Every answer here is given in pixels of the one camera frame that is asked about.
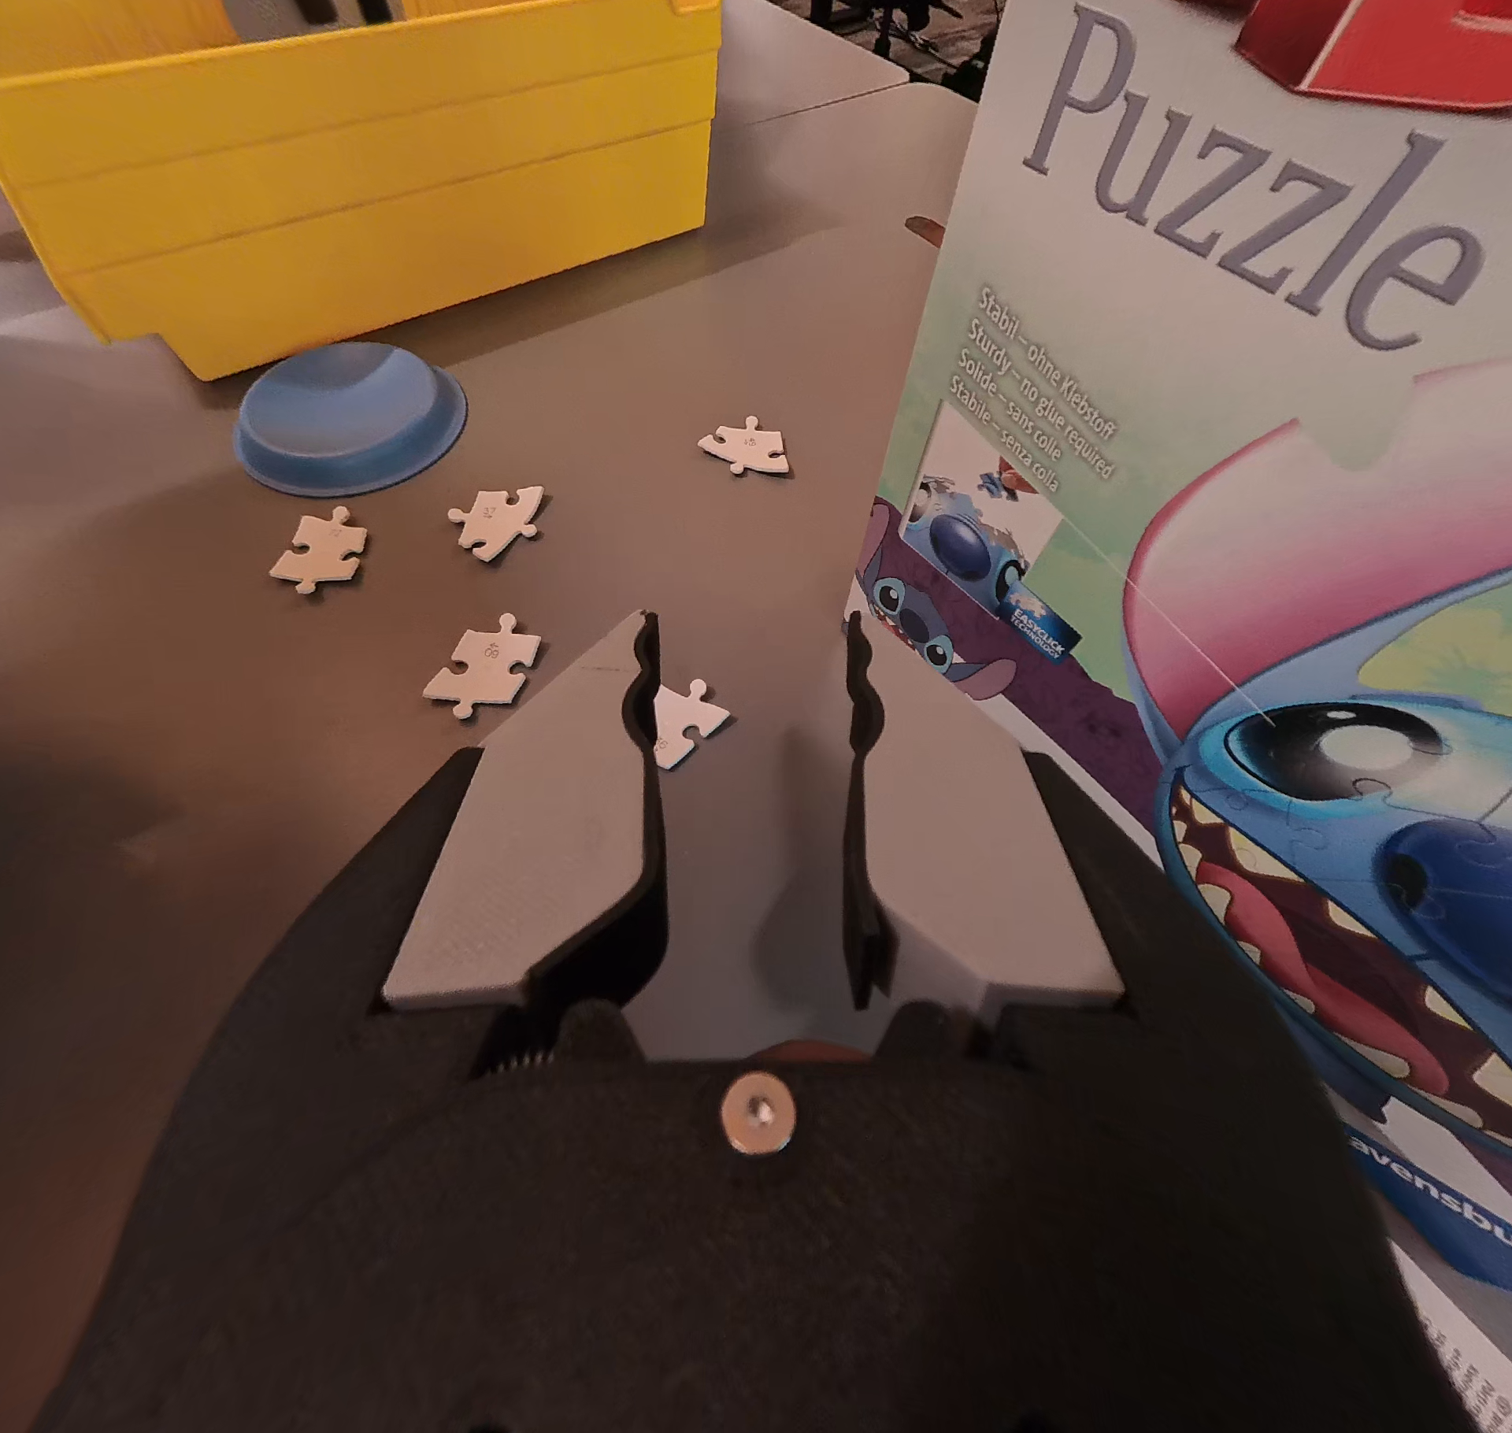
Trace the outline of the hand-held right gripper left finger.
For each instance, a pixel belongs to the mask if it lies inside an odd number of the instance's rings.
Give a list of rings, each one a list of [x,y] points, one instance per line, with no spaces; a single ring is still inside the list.
[[[665,896],[655,614],[632,610],[480,746],[383,985],[390,1007],[523,1005]]]

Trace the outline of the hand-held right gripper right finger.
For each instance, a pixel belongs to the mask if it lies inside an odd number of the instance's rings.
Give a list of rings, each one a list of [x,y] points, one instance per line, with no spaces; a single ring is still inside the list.
[[[842,947],[880,992],[962,1013],[1124,992],[1018,743],[877,620],[845,625]]]

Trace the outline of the white puzzle pieces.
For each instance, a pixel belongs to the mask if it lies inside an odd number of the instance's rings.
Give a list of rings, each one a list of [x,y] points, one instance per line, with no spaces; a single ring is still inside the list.
[[[766,429],[756,416],[740,427],[723,426],[698,440],[706,455],[725,460],[735,477],[789,473],[784,435]],[[541,485],[518,490],[477,492],[470,506],[447,510],[447,520],[459,526],[459,544],[475,559],[489,563],[502,556],[520,538],[538,535],[535,516],[545,502]],[[348,581],[360,568],[368,531],[350,521],[345,506],[328,515],[305,513],[299,518],[271,576],[291,582],[302,596],[324,582]],[[512,614],[502,614],[495,629],[464,630],[447,663],[428,681],[424,696],[449,705],[454,716],[470,721],[480,705],[512,705],[533,668],[541,639],[517,629]],[[654,696],[654,757],[670,771],[685,762],[697,744],[728,724],[726,708],[708,700],[706,681],[697,678],[687,690],[660,686]]]

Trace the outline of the yellow plastic bin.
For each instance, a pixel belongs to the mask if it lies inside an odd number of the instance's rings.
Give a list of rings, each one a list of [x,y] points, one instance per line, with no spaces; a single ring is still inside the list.
[[[201,379],[697,229],[723,0],[3,0],[2,181],[102,341]]]

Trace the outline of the blue plastic ball stand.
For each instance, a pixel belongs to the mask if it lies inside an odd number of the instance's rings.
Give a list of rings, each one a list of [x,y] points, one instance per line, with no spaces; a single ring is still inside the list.
[[[403,346],[343,341],[269,366],[243,398],[233,447],[276,492],[365,495],[429,468],[465,417],[465,393],[446,369]]]

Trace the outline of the cartoon print puzzle box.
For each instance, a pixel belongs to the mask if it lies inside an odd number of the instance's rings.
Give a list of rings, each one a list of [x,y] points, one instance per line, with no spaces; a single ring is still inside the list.
[[[858,594],[1509,1291],[1509,0],[1007,0]]]

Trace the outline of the folded instruction leaflet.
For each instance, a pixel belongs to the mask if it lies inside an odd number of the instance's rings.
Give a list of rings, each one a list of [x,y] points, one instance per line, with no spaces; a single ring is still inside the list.
[[[1429,1276],[1392,1241],[1392,1254],[1426,1337],[1481,1431],[1510,1429],[1510,1362]]]

